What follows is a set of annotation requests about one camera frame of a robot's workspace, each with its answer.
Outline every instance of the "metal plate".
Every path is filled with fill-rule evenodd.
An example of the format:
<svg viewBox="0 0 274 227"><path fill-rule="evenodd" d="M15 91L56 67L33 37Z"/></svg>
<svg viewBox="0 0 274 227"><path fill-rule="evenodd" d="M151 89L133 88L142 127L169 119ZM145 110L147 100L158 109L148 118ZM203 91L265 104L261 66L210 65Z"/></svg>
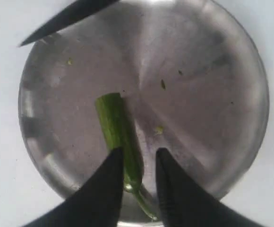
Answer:
<svg viewBox="0 0 274 227"><path fill-rule="evenodd" d="M260 57L244 29L210 0L124 0L35 44L20 85L21 130L35 166L63 197L107 156L94 101L109 92L126 98L153 204L158 147L221 198L248 170L265 134ZM129 194L120 220L161 225Z"/></svg>

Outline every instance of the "food debris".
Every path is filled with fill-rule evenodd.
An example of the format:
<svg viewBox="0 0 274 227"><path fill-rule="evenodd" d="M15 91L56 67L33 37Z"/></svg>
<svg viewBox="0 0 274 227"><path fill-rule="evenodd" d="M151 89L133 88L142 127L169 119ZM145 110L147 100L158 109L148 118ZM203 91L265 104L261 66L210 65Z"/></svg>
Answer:
<svg viewBox="0 0 274 227"><path fill-rule="evenodd" d="M163 134L163 130L164 130L163 126L157 126L155 128L155 136L162 135Z"/></svg>
<svg viewBox="0 0 274 227"><path fill-rule="evenodd" d="M68 61L67 61L67 64L68 65L72 65L73 64L73 60L71 58L69 58Z"/></svg>
<svg viewBox="0 0 274 227"><path fill-rule="evenodd" d="M163 88L163 90L166 90L165 82L163 79L161 80L161 87Z"/></svg>

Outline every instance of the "white surface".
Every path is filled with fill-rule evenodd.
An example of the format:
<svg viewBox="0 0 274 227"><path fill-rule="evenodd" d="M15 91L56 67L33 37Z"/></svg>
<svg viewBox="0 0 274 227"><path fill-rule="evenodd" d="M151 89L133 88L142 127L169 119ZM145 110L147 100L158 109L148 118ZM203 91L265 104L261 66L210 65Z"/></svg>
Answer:
<svg viewBox="0 0 274 227"><path fill-rule="evenodd" d="M20 226L62 200L40 177L22 142L17 93L31 46L16 45L72 0L0 0L0 227ZM268 74L271 109L254 165L223 199L238 212L274 227L274 1L218 0L254 39Z"/></svg>

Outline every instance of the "steel plate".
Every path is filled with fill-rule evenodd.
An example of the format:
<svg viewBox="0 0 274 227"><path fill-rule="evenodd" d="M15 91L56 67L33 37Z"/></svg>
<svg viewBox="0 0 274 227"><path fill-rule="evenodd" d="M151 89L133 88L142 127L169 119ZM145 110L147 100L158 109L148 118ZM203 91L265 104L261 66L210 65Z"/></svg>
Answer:
<svg viewBox="0 0 274 227"><path fill-rule="evenodd" d="M109 92L126 98L154 206L158 147L222 198L265 134L263 64L244 29L210 0L124 0L35 44L20 84L21 130L35 166L65 198L107 156L94 101ZM120 226L160 225L124 195Z"/></svg>

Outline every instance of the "white table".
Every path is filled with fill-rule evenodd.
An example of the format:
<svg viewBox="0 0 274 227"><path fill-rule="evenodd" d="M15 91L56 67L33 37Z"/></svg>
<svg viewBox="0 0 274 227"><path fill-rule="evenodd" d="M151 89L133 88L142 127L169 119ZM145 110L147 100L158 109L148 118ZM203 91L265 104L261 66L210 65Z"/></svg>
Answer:
<svg viewBox="0 0 274 227"><path fill-rule="evenodd" d="M22 142L17 93L31 45L16 45L72 0L0 0L0 227L19 226L62 199L33 166ZM274 1L218 0L254 39L268 74L271 109L262 148L251 169L223 202L274 227Z"/></svg>

